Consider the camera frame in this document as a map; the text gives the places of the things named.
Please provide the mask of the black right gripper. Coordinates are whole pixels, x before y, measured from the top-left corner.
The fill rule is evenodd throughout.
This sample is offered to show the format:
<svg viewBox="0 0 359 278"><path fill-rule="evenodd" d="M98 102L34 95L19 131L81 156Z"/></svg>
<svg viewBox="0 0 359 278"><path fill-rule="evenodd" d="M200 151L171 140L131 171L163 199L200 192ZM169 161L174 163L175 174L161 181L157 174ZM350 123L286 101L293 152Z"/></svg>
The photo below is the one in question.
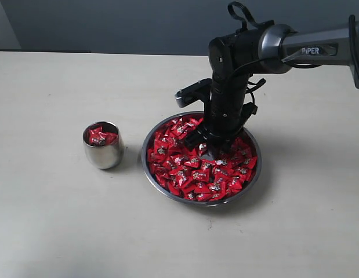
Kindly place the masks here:
<svg viewBox="0 0 359 278"><path fill-rule="evenodd" d="M232 151L232 144L246 121L258 107L254 102L244 103L251 74L232 77L229 81L212 75L211 98L205 105L204 120L183 139L186 148L211 142L211 158L219 159Z"/></svg>

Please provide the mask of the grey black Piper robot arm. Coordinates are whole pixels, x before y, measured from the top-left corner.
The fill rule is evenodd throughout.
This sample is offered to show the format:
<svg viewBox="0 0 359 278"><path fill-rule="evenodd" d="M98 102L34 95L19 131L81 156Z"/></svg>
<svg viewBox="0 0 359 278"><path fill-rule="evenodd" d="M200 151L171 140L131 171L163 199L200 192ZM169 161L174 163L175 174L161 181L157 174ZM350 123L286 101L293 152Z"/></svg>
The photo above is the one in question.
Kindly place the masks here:
<svg viewBox="0 0 359 278"><path fill-rule="evenodd" d="M176 93L185 107L204 103L204 120L185 136L188 149L205 143L211 154L228 150L249 117L255 103L245 103L264 84L252 85L254 74L284 74L292 68L322 65L348 66L359 89L359 21L350 16L347 23L328 30L296 32L285 24L262 24L252 30L239 30L209 43L212 77Z"/></svg>

